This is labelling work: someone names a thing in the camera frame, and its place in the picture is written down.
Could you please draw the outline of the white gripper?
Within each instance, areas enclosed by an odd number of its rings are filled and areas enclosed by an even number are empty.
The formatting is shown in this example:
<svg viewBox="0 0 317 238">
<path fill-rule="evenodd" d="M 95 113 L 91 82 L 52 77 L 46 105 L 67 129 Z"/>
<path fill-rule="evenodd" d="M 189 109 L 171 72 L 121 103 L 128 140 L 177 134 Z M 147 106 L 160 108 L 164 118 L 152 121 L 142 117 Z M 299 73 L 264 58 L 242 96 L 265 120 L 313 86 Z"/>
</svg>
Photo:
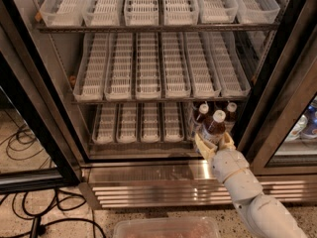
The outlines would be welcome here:
<svg viewBox="0 0 317 238">
<path fill-rule="evenodd" d="M 194 141 L 196 152 L 206 161 L 211 160 L 212 174 L 220 183 L 224 183 L 231 175 L 250 166 L 244 155 L 235 150 L 235 143 L 228 132 L 225 132 L 219 141 L 218 148 L 221 151 L 218 152 L 216 145 L 203 141 L 198 134 L 195 135 Z"/>
</svg>

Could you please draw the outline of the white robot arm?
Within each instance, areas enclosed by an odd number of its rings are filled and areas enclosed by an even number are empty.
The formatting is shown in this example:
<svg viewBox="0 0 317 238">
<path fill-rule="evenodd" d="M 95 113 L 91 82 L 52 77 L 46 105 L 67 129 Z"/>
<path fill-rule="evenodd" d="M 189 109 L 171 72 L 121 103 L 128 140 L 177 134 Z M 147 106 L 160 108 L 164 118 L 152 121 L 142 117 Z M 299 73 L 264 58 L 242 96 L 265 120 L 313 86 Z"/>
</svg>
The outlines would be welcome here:
<svg viewBox="0 0 317 238">
<path fill-rule="evenodd" d="M 229 192 L 232 204 L 247 229 L 258 238 L 308 238 L 294 217 L 264 188 L 244 155 L 225 132 L 217 145 L 194 138 L 197 151 L 207 161 L 212 176 Z"/>
</svg>

